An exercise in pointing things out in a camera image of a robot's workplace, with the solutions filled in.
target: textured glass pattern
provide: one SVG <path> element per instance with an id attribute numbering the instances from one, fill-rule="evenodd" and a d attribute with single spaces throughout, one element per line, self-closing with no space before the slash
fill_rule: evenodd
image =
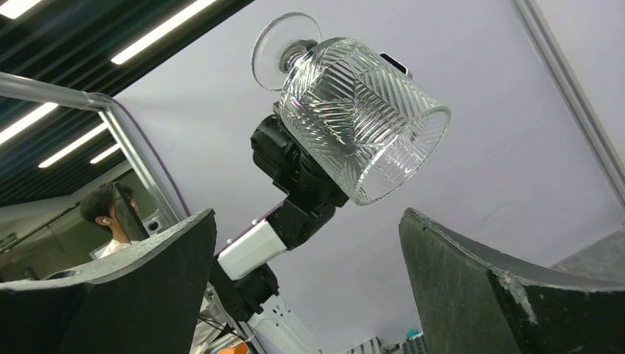
<path id="1" fill-rule="evenodd" d="M 449 123 L 447 107 L 354 39 L 325 41 L 295 65 L 281 118 L 358 205 L 410 178 Z"/>

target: fluorescent light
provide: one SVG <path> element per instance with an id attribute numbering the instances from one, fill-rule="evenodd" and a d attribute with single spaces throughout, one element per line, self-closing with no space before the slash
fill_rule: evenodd
<path id="1" fill-rule="evenodd" d="M 119 148 L 121 146 L 119 146 L 119 144 L 115 144 L 113 146 L 111 146 L 110 148 L 106 149 L 103 153 L 101 153 L 100 155 L 94 157 L 90 163 L 91 164 L 97 164 L 98 162 L 102 161 L 103 159 L 106 159 L 107 157 L 109 157 L 110 155 L 112 155 L 114 152 L 118 151 Z"/>
<path id="2" fill-rule="evenodd" d="M 0 6 L 0 15 L 15 20 L 41 0 L 9 0 Z"/>
<path id="3" fill-rule="evenodd" d="M 8 139 L 13 138 L 22 130 L 28 128 L 33 123 L 45 117 L 48 113 L 54 111 L 54 109 L 57 107 L 58 104 L 51 102 L 40 105 L 34 111 L 25 115 L 22 119 L 13 123 L 10 127 L 4 129 L 3 131 L 0 131 L 0 144 L 6 142 Z"/>
<path id="4" fill-rule="evenodd" d="M 128 59 L 139 54 L 140 51 L 146 49 L 151 44 L 161 39 L 161 37 L 165 36 L 167 33 L 171 32 L 176 27 L 183 24 L 186 20 L 190 19 L 201 10 L 204 10 L 213 2 L 215 2 L 215 0 L 197 0 L 193 4 L 190 4 L 184 10 L 175 14 L 169 20 L 165 21 L 162 25 L 153 29 L 152 32 L 146 34 L 137 42 L 122 50 L 118 55 L 115 55 L 113 59 L 111 59 L 111 61 L 117 65 L 125 63 Z"/>
<path id="5" fill-rule="evenodd" d="M 65 146 L 61 151 L 59 151 L 58 153 L 52 155 L 46 161 L 41 162 L 39 164 L 39 168 L 46 168 L 46 167 L 49 167 L 51 164 L 54 164 L 58 160 L 60 160 L 63 157 L 65 157 L 67 154 L 69 154 L 72 151 L 78 149 L 81 145 L 85 144 L 89 140 L 91 140 L 94 137 L 96 137 L 99 133 L 102 133 L 103 131 L 105 131 L 107 129 L 107 127 L 108 126 L 106 125 L 106 123 L 102 123 L 101 125 L 98 125 L 94 130 L 92 130 L 92 131 L 88 132 L 87 134 L 81 136 L 80 138 L 76 139 L 76 141 L 72 142 L 70 145 Z"/>

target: glass cup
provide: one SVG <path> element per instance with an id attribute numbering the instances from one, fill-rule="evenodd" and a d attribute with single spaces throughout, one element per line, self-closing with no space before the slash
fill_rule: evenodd
<path id="1" fill-rule="evenodd" d="M 252 71 L 262 87 L 282 90 L 284 126 L 357 205 L 407 181 L 450 122 L 449 108 L 404 72 L 355 39 L 321 42 L 303 13 L 262 31 Z"/>

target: person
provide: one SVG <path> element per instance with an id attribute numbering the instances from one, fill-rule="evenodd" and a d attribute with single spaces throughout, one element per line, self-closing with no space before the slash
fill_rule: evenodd
<path id="1" fill-rule="evenodd" d="M 130 200 L 130 205 L 132 205 L 139 218 L 141 218 L 141 213 L 133 197 L 133 190 L 129 187 L 122 187 L 122 189 Z M 121 251 L 137 243 L 137 241 L 131 242 L 128 239 L 119 225 L 119 221 L 115 218 L 115 187 L 112 183 L 103 184 L 87 194 L 80 203 L 80 214 L 86 221 L 111 233 L 111 241 L 99 258 L 106 257 L 111 253 Z"/>

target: metal pipe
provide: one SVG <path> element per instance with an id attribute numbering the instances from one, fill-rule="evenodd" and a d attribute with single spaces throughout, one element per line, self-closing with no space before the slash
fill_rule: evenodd
<path id="1" fill-rule="evenodd" d="M 512 0 L 582 135 L 625 209 L 625 167 L 535 0 Z"/>
<path id="2" fill-rule="evenodd" d="M 101 111 L 111 103 L 95 94 L 0 72 L 0 96 L 40 103 L 54 102 L 64 107 Z"/>
<path id="3" fill-rule="evenodd" d="M 165 191 L 163 185 L 155 178 L 155 173 L 146 158 L 136 148 L 136 142 L 128 133 L 126 127 L 120 122 L 115 111 L 107 108 L 98 112 L 102 120 L 108 124 L 108 130 L 119 146 L 122 148 L 126 159 L 130 162 L 133 170 L 145 186 L 146 190 L 154 199 L 158 211 L 167 227 L 176 225 L 186 218 L 182 214 Z"/>

